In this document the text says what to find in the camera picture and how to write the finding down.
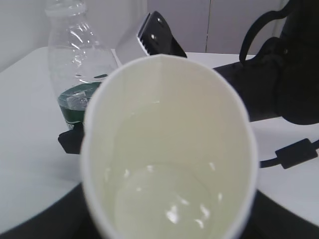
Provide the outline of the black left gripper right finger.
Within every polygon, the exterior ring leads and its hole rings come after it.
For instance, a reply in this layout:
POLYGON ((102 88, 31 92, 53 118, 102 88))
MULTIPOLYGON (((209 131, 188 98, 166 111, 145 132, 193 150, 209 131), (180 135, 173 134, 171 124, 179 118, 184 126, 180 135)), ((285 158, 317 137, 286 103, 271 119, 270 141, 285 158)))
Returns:
POLYGON ((257 191, 242 239, 317 239, 318 226, 257 191))

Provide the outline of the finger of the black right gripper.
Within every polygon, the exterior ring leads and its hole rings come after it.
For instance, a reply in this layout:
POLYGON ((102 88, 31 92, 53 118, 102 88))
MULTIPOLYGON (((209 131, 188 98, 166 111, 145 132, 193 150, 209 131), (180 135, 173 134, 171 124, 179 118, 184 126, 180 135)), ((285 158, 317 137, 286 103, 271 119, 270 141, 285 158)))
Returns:
POLYGON ((58 136, 58 142, 67 154, 80 154, 84 138, 84 126, 82 122, 74 124, 74 127, 58 136))

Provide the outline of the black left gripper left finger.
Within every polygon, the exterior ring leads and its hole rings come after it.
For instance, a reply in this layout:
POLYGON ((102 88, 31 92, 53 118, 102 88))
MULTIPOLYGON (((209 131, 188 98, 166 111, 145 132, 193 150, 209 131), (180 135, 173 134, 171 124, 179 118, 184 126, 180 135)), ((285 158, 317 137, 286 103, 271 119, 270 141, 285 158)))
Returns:
POLYGON ((98 239, 78 184, 52 206, 26 222, 0 234, 2 239, 98 239))

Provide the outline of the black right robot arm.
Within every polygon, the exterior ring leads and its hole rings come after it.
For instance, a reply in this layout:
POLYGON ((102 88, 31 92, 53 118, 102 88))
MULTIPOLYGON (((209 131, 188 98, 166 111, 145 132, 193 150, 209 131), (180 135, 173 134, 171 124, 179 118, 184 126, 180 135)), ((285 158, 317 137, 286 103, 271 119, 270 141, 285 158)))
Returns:
POLYGON ((251 121, 282 117, 299 125, 319 121, 319 3, 291 0, 261 15, 243 40, 238 62, 220 66, 242 98, 251 121), (279 37, 265 41, 252 59, 249 48, 269 22, 285 19, 279 37))

